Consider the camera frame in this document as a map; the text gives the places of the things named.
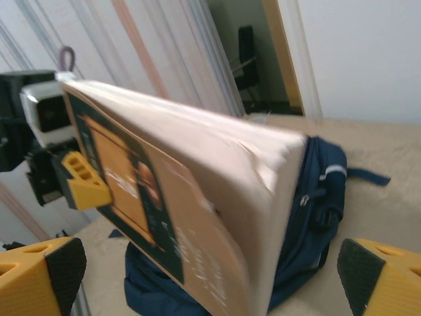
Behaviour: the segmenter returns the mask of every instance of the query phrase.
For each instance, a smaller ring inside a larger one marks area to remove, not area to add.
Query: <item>door frame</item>
[[[299,0],[262,0],[282,79],[293,108],[322,119]]]

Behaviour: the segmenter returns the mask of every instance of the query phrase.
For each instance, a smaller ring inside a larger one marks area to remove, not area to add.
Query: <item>backpack strap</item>
[[[365,181],[369,181],[378,186],[387,186],[387,184],[390,182],[390,177],[388,176],[383,176],[381,174],[374,173],[367,169],[361,169],[361,168],[348,168],[347,175],[350,178],[351,177],[361,178]]]

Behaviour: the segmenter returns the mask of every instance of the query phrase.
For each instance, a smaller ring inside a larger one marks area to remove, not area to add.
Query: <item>table surface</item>
[[[251,115],[270,126],[319,135],[342,146],[350,167],[391,176],[385,188],[349,179],[344,218],[325,267],[270,316],[352,315],[336,271],[344,238],[366,238],[421,252],[421,126],[309,120],[280,115]],[[92,315],[136,315],[126,305],[124,252],[128,241],[108,239],[113,229],[99,218],[76,236],[87,256],[84,286]]]

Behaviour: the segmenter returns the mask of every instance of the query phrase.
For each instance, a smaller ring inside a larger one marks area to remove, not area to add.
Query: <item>book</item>
[[[212,315],[266,315],[306,137],[99,82],[63,90],[112,192],[99,212]]]

